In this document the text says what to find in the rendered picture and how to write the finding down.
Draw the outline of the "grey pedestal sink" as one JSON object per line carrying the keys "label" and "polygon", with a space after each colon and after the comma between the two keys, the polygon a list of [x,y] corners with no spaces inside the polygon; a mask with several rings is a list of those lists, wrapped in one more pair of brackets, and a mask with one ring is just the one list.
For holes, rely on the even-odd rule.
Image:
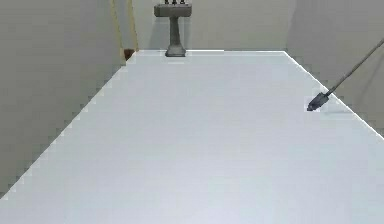
{"label": "grey pedestal sink", "polygon": [[185,0],[164,0],[163,3],[154,6],[154,15],[159,18],[167,17],[170,22],[169,46],[165,52],[166,57],[184,57],[186,50],[180,40],[179,18],[192,15],[192,4]]}

